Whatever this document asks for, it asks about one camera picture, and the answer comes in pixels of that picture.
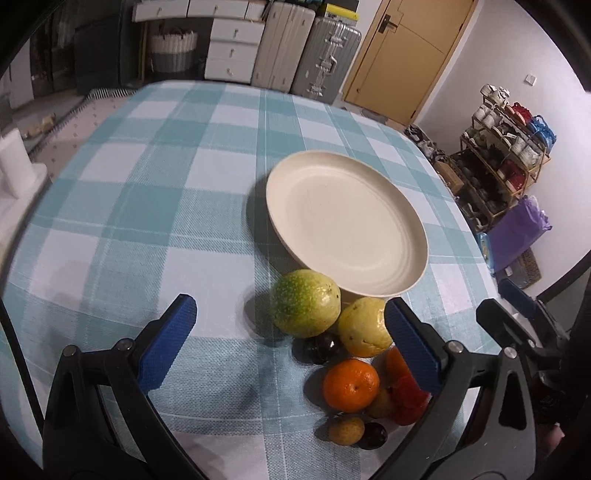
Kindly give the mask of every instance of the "tablecloth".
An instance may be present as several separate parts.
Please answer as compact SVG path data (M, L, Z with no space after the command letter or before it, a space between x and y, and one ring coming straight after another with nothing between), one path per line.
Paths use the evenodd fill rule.
M322 103L222 83L149 85L111 115L44 196L3 293L43 409L61 350L135 337L178 293L197 323L150 398L211 478L367 478L407 429L366 452L324 442L304 394L319 367L297 362L267 292L297 268L270 225L265 179L287 155L329 150L375 168L424 223L429 263L404 299L444 339L496 352L475 307L496 296L472 234L420 150L370 119ZM0 395L18 440L41 462L2 334ZM139 456L112 394L108 407Z

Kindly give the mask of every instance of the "plate rim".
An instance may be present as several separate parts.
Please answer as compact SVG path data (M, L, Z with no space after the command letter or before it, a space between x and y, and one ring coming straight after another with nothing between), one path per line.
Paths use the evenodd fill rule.
M308 269L310 269L310 270L311 270L311 268L310 268L310 267L309 267L309 266L308 266L308 265L307 265L307 264L306 264L304 261L302 261L302 259L301 259L301 258L300 258L298 255L296 255L296 254L293 252L293 250L292 250L292 249L289 247L289 245L287 245L287 243L286 243L286 241L284 240L283 236L282 236L282 235L279 233L279 231L278 231L278 229L277 229L277 226L276 226L276 224L275 224L275 219L273 218L273 214L272 214L272 212L271 212L271 208L269 208L269 195L268 195L268 194L269 194L269 184L271 183L271 181L272 181L272 178L273 178L273 176L274 176L273 174L275 173L275 171L276 171L276 169L277 169L277 167L278 167L279 165L281 165L283 162L285 162L285 161L287 161L287 160L291 159L292 157L295 157L295 156L297 156L297 155L301 155L301 154L304 154L304 153L311 153L311 154L317 153L317 154L330 154L330 155L338 155L338 156L341 156L341 157L343 157L343 158L345 158L345 159L347 159L347 160L350 160L350 161L353 161L353 162L355 162L355 163L358 163L358 164L360 164L362 167L368 168L368 169L370 169L370 170L374 171L376 174L380 175L382 178L386 179L386 180L388 181L388 183L389 183L389 184L390 184L392 187L394 187L396 190L398 190L398 191L401 193L401 195L402 195L402 196L405 198L405 200L406 200L406 201L408 202L408 204L411 206L411 208L412 208L412 210L413 210L414 214L417 216L418 222L419 222L419 224L421 225L421 231L423 232L423 235L424 235L424 237L425 237L425 243L426 243L426 245L427 245L427 261L425 262L425 265L424 265L424 267L423 267L423 270L421 271L421 274L420 274L420 275L417 277L417 279L415 280L415 282L413 282L413 284L412 284L412 285L410 285L409 287L405 288L404 290L401 290L401 291L399 291L399 292L396 292L396 293L387 294L387 295L375 295L375 294L368 294L368 293L364 293L364 292L357 291L357 290L354 290L354 289L349 289L349 288L346 288L346 287L344 287L344 286L341 286L341 285L338 285L338 287L339 287L339 288L341 288L341 289L342 289L342 290L344 290L344 291L350 292L350 293L352 293L352 294L355 294L355 295L360 295L360 296L362 296L362 297L374 297L374 298L380 298L380 299L391 299L391 298L394 298L394 297L399 297L400 295L402 295L402 294L404 294L404 293L408 292L409 290L411 290L412 288L414 288L414 287L415 287L415 286L416 286L416 285L417 285L417 284L418 284L418 283L419 283L419 282L420 282L420 281L423 279L423 277L424 277L424 275L425 275L425 272L427 271L427 267L428 267L428 265L429 265L429 251L430 251L430 249L429 249L429 238L427 237L427 231L425 230L425 226L424 226L424 224L423 224L423 221L422 221L422 220L421 220L421 218L419 217L419 215L418 215L418 212L417 212L416 208L413 206L413 204L410 202L410 200L409 200L409 199L406 197L406 195L405 195L405 194L402 192L402 190L400 190L400 189L399 189L399 188L398 188L398 187L397 187L397 186L396 186L396 185L395 185L395 184L392 182L392 180L390 180L390 179L389 179L387 176L385 176L385 175L384 175L384 174L382 174L380 171L378 171L378 170L376 170L375 168L373 168L371 165L368 165L367 163L365 163L365 162L363 162L363 161L361 161L361 160L358 160L357 158L353 158L353 157L350 157L350 156L348 156L348 155L344 155L344 154L342 154L342 153L339 153L339 152L333 152L333 151L329 151L329 150L302 150L302 151L299 151L299 152L293 152L293 153L289 154L288 156L286 156L285 158L283 158L281 161L279 161L279 162L278 162L278 163L277 163L277 164L276 164L276 165L275 165L275 166L274 166L274 167L271 169L271 172L270 172L270 173L267 175L267 183L266 183L266 185L265 185L265 204L266 204L266 206L267 206L267 213L269 214L269 218L270 218L270 220L271 220L271 225L273 226L273 230L275 231L275 233L276 233L276 234L277 234L277 236L279 237L279 240L281 241L281 243L283 244L283 246L285 247L285 249L288 251L288 253L289 253L289 254L290 254L290 255L291 255L291 256L292 256L292 257L293 257L293 258L294 258L294 259L295 259L295 260L296 260L296 261L297 261L297 262L298 262L300 265L303 265L304 267L306 267L306 268L308 268Z

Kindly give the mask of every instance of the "suitcase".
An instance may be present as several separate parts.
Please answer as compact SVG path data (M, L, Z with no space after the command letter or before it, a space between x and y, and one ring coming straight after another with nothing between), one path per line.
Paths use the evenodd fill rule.
M291 93L332 104L360 42L359 30L331 18L316 18Z
M252 71L253 86L290 91L313 22L308 8L273 3Z

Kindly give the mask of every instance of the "white plate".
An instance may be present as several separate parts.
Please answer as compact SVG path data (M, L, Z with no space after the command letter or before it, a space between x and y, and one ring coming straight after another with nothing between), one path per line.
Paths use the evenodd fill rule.
M410 202L344 155L308 151L282 160L267 181L267 208L290 254L349 292L394 297L427 267L427 236Z

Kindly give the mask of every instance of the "wooden door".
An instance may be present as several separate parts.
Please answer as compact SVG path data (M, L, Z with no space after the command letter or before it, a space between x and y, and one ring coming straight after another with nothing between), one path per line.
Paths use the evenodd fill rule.
M473 0L391 0L345 100L408 124Z

